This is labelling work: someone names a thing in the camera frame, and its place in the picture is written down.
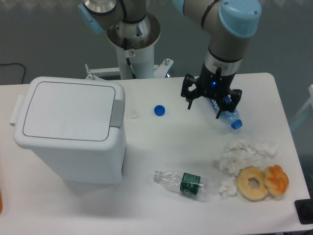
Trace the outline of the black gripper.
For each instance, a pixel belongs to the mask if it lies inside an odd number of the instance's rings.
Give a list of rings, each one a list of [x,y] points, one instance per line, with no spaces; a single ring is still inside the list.
[[[233,112],[236,109],[243,91],[230,88],[235,76],[234,73],[222,75],[222,72],[223,69],[211,71],[203,64],[198,79],[188,73],[185,75],[180,95],[188,102],[188,110],[191,109],[193,100],[200,96],[216,100],[219,107],[216,119],[220,117],[222,112]]]

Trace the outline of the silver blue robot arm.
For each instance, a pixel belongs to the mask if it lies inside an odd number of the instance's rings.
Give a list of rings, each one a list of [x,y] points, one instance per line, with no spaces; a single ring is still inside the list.
[[[174,6],[210,36],[198,78],[187,74],[181,96],[191,104],[201,96],[215,100],[220,112],[233,112],[242,91],[231,89],[262,13],[257,0],[175,0]],[[144,0],[84,0],[78,9],[95,32],[105,31],[115,46],[122,79],[154,76],[154,45],[160,24]]]

